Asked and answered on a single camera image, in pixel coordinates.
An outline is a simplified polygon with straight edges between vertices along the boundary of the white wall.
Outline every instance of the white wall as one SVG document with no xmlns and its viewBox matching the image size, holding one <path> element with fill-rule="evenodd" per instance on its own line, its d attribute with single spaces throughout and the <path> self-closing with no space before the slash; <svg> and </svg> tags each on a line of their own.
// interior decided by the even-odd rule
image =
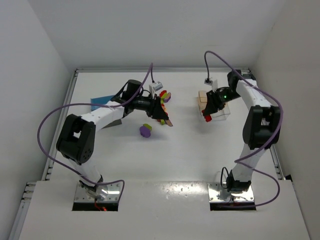
<svg viewBox="0 0 320 240">
<path fill-rule="evenodd" d="M 285 0 L 29 0 L 70 69 L 234 66 L 257 58 Z M 211 66 L 224 67 L 214 57 Z"/>
<path fill-rule="evenodd" d="M 253 67 L 283 104 L 277 149 L 312 239 L 320 239 L 320 1 L 289 0 Z"/>
<path fill-rule="evenodd" d="M 70 73 L 27 0 L 0 1 L 0 239 L 8 238 L 27 181 L 40 180 L 41 118 L 63 103 Z M 58 116 L 43 130 L 50 148 Z"/>
</svg>

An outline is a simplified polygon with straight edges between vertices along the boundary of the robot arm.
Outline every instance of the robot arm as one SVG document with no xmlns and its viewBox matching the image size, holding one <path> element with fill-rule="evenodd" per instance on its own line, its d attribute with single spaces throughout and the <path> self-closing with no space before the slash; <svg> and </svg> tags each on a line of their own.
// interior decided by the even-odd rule
<svg viewBox="0 0 320 240">
<path fill-rule="evenodd" d="M 257 87 L 255 77 L 251 73 L 241 73 L 246 80 Z M 216 113 L 222 110 L 226 102 L 241 97 L 249 110 L 248 117 L 243 127 L 242 137 L 244 146 L 240 157 L 245 157 L 260 148 L 274 133 L 280 120 L 280 110 L 271 103 L 256 89 L 241 80 L 234 72 L 227 75 L 229 87 L 221 87 L 216 91 L 207 92 L 207 105 L 203 115 Z M 258 152 L 243 161 L 244 166 L 237 163 L 231 170 L 226 180 L 228 192 L 242 193 L 248 190 L 251 185 L 253 169 L 257 166 L 259 159 L 272 144 L 277 143 L 279 132 L 273 141 L 262 151 Z"/>
<path fill-rule="evenodd" d="M 113 108 L 128 101 L 138 90 L 141 82 L 129 80 L 121 90 L 107 103 L 109 107 L 100 107 L 92 112 L 76 116 L 70 114 L 66 117 L 61 133 L 56 143 L 56 149 L 69 159 L 73 167 L 81 173 L 81 176 L 93 182 L 103 182 L 103 177 L 97 171 L 90 157 L 95 146 L 95 134 L 106 125 L 115 120 L 122 119 L 133 112 L 134 109 L 143 110 L 148 117 L 153 119 L 169 120 L 167 114 L 161 106 L 161 98 L 156 94 L 143 96 L 142 93 L 128 104 Z M 81 185 L 90 191 L 96 192 L 97 186 L 80 180 Z"/>
</svg>

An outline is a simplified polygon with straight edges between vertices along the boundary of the gray wall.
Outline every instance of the gray wall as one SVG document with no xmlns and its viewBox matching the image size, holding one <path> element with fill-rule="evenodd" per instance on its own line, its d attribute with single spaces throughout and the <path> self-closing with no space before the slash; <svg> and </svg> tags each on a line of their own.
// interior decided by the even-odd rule
<svg viewBox="0 0 320 240">
<path fill-rule="evenodd" d="M 257 58 L 285 0 L 29 0 L 65 64 L 203 67 Z M 214 57 L 211 66 L 224 67 Z"/>
<path fill-rule="evenodd" d="M 37 127 L 63 103 L 70 73 L 27 0 L 0 1 L 0 239 L 8 238 L 27 181 L 46 162 Z M 58 115 L 43 129 L 46 149 Z"/>
<path fill-rule="evenodd" d="M 320 239 L 320 1 L 289 0 L 253 71 L 283 104 L 277 144 L 312 239 Z"/>
</svg>

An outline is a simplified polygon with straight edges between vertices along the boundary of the red object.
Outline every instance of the red object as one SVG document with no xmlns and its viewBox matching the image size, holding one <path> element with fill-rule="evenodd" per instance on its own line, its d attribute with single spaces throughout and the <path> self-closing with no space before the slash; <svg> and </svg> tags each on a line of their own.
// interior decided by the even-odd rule
<svg viewBox="0 0 320 240">
<path fill-rule="evenodd" d="M 159 97 L 161 98 L 166 92 L 167 90 L 163 90 L 162 92 L 160 92 Z"/>
<path fill-rule="evenodd" d="M 210 122 L 212 120 L 212 117 L 210 115 L 204 116 L 204 119 L 206 122 Z"/>
</svg>

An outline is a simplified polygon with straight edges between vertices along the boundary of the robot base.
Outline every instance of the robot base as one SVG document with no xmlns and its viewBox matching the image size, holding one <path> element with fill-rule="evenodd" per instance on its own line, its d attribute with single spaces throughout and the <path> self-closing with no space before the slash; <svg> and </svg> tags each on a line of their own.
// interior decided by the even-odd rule
<svg viewBox="0 0 320 240">
<path fill-rule="evenodd" d="M 121 183 L 109 184 L 100 186 L 97 190 L 98 196 L 94 196 L 88 193 L 87 190 L 82 188 L 81 184 L 78 183 L 75 190 L 72 211 L 117 212 L 121 190 Z"/>
<path fill-rule="evenodd" d="M 226 183 L 209 182 L 208 193 L 211 211 L 243 211 L 243 210 L 256 210 L 254 193 L 250 186 L 248 191 L 241 193 L 231 193 L 226 189 Z M 243 206 L 242 208 L 231 208 L 232 206 Z"/>
</svg>

